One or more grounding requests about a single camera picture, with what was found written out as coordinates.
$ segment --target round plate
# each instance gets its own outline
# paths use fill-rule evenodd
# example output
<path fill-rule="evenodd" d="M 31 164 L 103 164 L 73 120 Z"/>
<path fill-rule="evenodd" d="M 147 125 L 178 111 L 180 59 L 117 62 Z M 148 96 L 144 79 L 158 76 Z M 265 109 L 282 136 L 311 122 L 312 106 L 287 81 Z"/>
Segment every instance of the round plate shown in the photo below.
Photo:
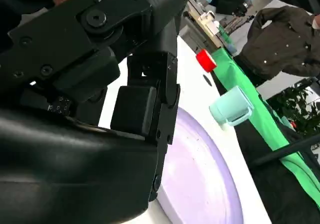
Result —
<path fill-rule="evenodd" d="M 165 156 L 158 200 L 174 224 L 244 222 L 236 185 L 224 158 L 204 128 L 181 108 L 173 144 Z"/>

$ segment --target white tabletop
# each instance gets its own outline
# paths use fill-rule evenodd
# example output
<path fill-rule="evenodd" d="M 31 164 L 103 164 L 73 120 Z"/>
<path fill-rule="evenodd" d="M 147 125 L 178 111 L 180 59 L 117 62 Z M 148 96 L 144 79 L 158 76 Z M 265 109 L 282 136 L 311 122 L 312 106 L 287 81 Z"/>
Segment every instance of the white tabletop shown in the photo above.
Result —
<path fill-rule="evenodd" d="M 126 86 L 128 70 L 127 60 L 119 64 L 121 76 L 108 86 L 105 104 L 99 126 L 110 128 L 112 113 L 120 86 Z M 204 79 L 210 80 L 210 86 Z M 191 114 L 207 131 L 219 148 L 236 185 L 245 224 L 270 224 L 271 221 L 261 201 L 255 183 L 242 155 L 236 132 L 233 127 L 219 126 L 212 118 L 209 106 L 220 94 L 210 74 L 198 64 L 195 53 L 178 38 L 178 75 L 181 85 L 179 107 Z M 129 221 L 130 224 L 166 224 L 170 223 L 157 201 L 150 203 L 149 209 L 141 216 Z"/>

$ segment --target dark jacket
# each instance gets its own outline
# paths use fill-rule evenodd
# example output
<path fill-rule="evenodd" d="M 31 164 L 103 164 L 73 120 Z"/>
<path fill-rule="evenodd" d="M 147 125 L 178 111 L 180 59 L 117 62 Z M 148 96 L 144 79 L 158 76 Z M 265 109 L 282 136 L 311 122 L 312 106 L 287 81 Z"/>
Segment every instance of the dark jacket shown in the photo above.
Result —
<path fill-rule="evenodd" d="M 284 6 L 258 12 L 240 56 L 258 76 L 270 80 L 279 72 L 301 77 L 320 74 L 320 30 L 315 16 L 301 8 Z M 262 26 L 272 21 L 265 28 Z"/>

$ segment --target green cloth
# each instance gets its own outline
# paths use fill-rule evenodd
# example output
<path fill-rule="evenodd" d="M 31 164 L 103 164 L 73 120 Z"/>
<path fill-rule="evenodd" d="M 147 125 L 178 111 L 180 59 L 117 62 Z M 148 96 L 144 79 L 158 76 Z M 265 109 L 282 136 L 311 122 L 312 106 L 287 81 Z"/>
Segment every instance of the green cloth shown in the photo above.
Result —
<path fill-rule="evenodd" d="M 287 146 L 289 144 L 288 140 L 278 129 L 276 122 L 259 98 L 256 88 L 226 50 L 220 48 L 212 54 L 212 57 L 217 64 L 214 73 L 223 86 L 227 90 L 239 86 L 252 102 L 254 110 L 249 120 L 269 147 L 272 150 L 277 150 Z M 314 173 L 305 164 L 300 154 L 291 154 L 283 158 L 281 162 L 295 175 L 304 191 L 316 202 L 318 207 L 320 207 L 320 183 Z"/>

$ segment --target mug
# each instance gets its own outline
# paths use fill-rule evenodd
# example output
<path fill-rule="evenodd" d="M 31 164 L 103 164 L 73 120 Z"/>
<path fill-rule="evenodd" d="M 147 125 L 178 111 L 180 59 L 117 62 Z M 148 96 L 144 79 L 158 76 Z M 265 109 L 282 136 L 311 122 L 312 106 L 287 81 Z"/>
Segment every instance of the mug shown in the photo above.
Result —
<path fill-rule="evenodd" d="M 218 98 L 210 107 L 213 118 L 220 124 L 236 126 L 251 117 L 254 106 L 239 86 Z"/>

